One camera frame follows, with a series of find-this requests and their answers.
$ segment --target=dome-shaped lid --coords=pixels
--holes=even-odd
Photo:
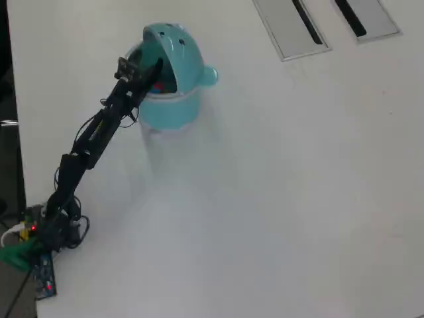
[[[169,59],[180,95],[187,94],[199,84],[213,85],[217,81],[217,72],[205,67],[199,47],[184,27],[170,23],[146,26],[143,40],[151,41],[152,37]]]

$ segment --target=green object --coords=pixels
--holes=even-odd
[[[30,254],[40,250],[42,245],[30,238],[17,245],[5,246],[0,249],[0,260],[15,267],[21,272],[28,272],[31,269],[29,263]]]

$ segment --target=table surface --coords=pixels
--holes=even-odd
[[[221,77],[182,134],[115,135],[39,317],[424,313],[424,2],[384,0],[403,35],[361,45],[306,3],[333,50],[281,63],[247,0],[9,1],[29,205],[144,25],[185,25]]]

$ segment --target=robotic arm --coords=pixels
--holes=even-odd
[[[59,252],[62,248],[75,248],[82,242],[80,219],[88,221],[88,218],[81,215],[75,190],[85,171],[94,168],[123,118],[130,117],[136,121],[132,110],[140,107],[146,94],[158,81],[163,68],[164,61],[159,58],[154,66],[141,72],[138,68],[141,58],[140,50],[135,50],[128,60],[119,58],[115,73],[118,82],[110,96],[102,101],[104,108],[83,125],[80,130],[86,128],[75,139],[71,152],[62,155],[56,191],[44,205],[26,209],[25,215],[32,215],[36,221],[32,237],[18,245],[0,249],[0,260],[16,269],[28,271],[26,280],[34,268],[38,268],[38,271],[34,270],[36,280],[43,279],[39,273],[45,268],[41,268],[40,264],[47,262],[46,255],[51,255],[52,251]]]
[[[77,246],[80,242],[79,220],[81,211],[74,192],[86,170],[93,169],[106,149],[124,117],[133,117],[132,110],[140,103],[158,81],[163,60],[140,73],[138,63],[141,51],[134,51],[129,59],[119,58],[115,78],[118,82],[100,110],[89,120],[87,128],[75,140],[69,154],[62,156],[59,166],[57,190],[47,201],[44,219],[40,222],[37,239],[48,249],[59,251],[62,247]]]

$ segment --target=white cable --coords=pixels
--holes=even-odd
[[[5,237],[11,233],[20,232],[25,230],[25,223],[16,224],[14,227],[11,227],[9,230],[3,233],[0,238],[1,247],[5,247]]]

